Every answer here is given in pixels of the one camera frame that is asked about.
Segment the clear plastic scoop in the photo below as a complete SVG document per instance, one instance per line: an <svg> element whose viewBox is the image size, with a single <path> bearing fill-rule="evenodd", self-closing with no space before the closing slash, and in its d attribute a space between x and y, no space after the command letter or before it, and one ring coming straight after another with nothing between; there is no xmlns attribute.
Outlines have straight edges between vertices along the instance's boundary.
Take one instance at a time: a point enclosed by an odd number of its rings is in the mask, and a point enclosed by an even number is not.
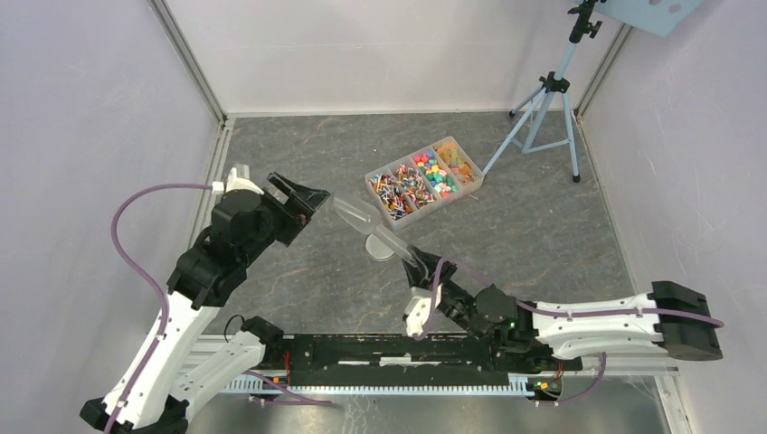
<svg viewBox="0 0 767 434"><path fill-rule="evenodd" d="M380 241L391 248L395 255L413 266L415 261L415 248L404 239L396 235L383 223L383 216L370 203L366 203L353 196L336 194L333 198L336 213L352 228L364 235L375 235Z"/></svg>

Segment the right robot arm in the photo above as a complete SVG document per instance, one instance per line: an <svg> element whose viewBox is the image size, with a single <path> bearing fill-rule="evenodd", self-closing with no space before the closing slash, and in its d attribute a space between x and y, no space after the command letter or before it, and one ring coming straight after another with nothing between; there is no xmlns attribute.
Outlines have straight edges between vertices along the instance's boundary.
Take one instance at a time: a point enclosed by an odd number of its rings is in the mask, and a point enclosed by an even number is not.
<svg viewBox="0 0 767 434"><path fill-rule="evenodd" d="M488 282L472 295L453 281L456 263L424 251L406 254L402 264L411 287L425 292L404 314L406 334L416 340L429 337L442 315L502 354L522 354L535 369L647 350L689 362L723 357L716 331L724 324L712 317L706 296L673 281L654 281L649 292L630 297L562 304L520 300Z"/></svg>

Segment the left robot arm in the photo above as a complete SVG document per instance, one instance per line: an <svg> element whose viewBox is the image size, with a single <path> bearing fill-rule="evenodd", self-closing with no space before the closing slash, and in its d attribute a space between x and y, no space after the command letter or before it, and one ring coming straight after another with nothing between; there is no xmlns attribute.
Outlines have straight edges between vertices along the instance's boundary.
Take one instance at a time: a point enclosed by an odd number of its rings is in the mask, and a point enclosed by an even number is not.
<svg viewBox="0 0 767 434"><path fill-rule="evenodd" d="M206 327L272 244L290 245L328 199L329 192L271 173L286 195L280 201L233 168L206 185L217 199L211 219L176 262L165 287L153 285L160 308L145 341L119 382L87 401L81 418L104 433L184 433L194 416L228 383L251 367L277 366L282 332L254 317L206 361L182 366Z"/></svg>

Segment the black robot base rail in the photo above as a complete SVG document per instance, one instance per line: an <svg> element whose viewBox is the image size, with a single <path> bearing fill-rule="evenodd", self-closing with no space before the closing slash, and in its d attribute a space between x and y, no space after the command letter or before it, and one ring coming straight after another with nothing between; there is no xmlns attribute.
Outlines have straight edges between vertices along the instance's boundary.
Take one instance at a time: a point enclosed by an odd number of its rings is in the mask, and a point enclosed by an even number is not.
<svg viewBox="0 0 767 434"><path fill-rule="evenodd" d="M298 334L266 346L258 364L284 368L292 386L500 386L509 375L577 372L582 360L560 361L544 344L509 343L499 335Z"/></svg>

